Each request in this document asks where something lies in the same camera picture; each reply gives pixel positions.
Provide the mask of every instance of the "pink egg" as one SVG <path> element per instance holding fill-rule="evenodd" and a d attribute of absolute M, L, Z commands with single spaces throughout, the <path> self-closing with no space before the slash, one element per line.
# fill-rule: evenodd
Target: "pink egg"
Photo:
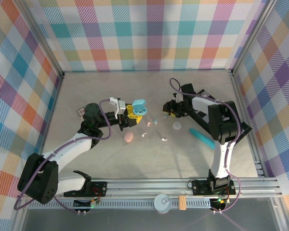
<path fill-rule="evenodd" d="M 127 143 L 129 143 L 129 142 L 132 141 L 133 137 L 134 137 L 134 134 L 133 134 L 131 131 L 128 131 L 128 132 L 125 133 L 125 135 L 124 135 L 124 140 L 125 140 Z"/>

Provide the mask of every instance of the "white disc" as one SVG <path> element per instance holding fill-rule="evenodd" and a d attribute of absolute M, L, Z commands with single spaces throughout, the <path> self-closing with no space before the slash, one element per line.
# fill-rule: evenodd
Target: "white disc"
<path fill-rule="evenodd" d="M 174 122 L 172 126 L 175 130 L 180 130 L 182 128 L 182 124 L 180 122 Z"/>

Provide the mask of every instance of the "plaid fabric backdrop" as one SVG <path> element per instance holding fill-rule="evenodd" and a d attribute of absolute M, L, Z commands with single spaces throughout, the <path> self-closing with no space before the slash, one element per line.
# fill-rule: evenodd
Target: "plaid fabric backdrop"
<path fill-rule="evenodd" d="M 228 69 L 266 0 L 26 2 L 64 70 L 109 71 Z"/>
<path fill-rule="evenodd" d="M 25 160 L 39 152 L 59 78 L 12 0 L 0 0 L 0 231 Z"/>
<path fill-rule="evenodd" d="M 279 0 L 238 81 L 270 176 L 289 209 L 289 0 Z"/>

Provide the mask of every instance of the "cyan plastic piece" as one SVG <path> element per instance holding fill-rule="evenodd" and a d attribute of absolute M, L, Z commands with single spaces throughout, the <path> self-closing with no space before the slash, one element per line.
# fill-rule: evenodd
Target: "cyan plastic piece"
<path fill-rule="evenodd" d="M 206 145 L 208 145 L 211 149 L 215 149 L 214 141 L 206 137 L 205 135 L 202 135 L 199 131 L 190 128 L 190 133 L 192 133 L 196 138 L 200 139 L 202 142 L 204 142 Z"/>
<path fill-rule="evenodd" d="M 145 100 L 135 100 L 131 105 L 133 106 L 133 113 L 137 116 L 144 116 L 147 112 L 145 108 Z"/>

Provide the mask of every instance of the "table surface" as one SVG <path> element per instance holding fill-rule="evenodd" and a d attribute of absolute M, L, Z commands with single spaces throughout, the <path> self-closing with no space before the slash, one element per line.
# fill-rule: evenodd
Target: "table surface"
<path fill-rule="evenodd" d="M 145 99 L 148 113 L 142 121 L 123 132 L 112 127 L 112 136 L 93 149 L 81 154 L 60 172 L 67 176 L 80 170 L 92 178 L 189 178 L 207 177 L 214 151 L 189 133 L 194 128 L 209 136 L 190 117 L 165 118 L 164 103 L 173 99 L 169 85 L 175 77 L 181 85 L 192 83 L 195 91 L 205 89 L 219 100 L 236 102 L 227 71 L 161 71 L 161 72 L 100 72 L 67 73 L 62 83 L 48 135 L 43 148 L 50 151 L 69 140 L 80 128 L 82 119 L 77 110 L 89 103 L 109 97 L 120 97 L 126 103 Z M 114 107 L 104 103 L 105 111 Z M 172 124 L 179 121 L 180 130 Z M 108 129 L 102 129 L 104 136 Z M 134 133 L 130 143 L 124 141 L 127 131 Z M 254 161 L 246 138 L 234 148 L 231 172 L 238 177 L 256 177 Z"/>

